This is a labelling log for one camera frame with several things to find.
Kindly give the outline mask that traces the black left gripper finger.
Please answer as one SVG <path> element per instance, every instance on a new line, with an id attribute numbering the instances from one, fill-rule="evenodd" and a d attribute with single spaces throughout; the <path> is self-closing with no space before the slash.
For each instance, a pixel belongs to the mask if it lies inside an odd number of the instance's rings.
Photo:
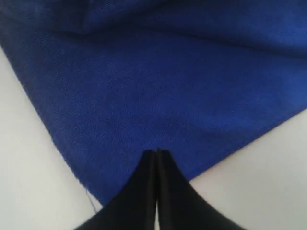
<path id="1" fill-rule="evenodd" d="M 120 192 L 80 229 L 154 230 L 155 186 L 155 152 L 146 150 Z"/>

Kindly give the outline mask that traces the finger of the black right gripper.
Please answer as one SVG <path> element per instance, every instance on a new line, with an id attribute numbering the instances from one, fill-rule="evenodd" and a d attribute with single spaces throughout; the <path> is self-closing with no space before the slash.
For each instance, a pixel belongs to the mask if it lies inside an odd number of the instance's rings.
<path id="1" fill-rule="evenodd" d="M 156 154 L 158 221 L 161 230 L 238 230 L 194 190 L 169 151 Z"/>

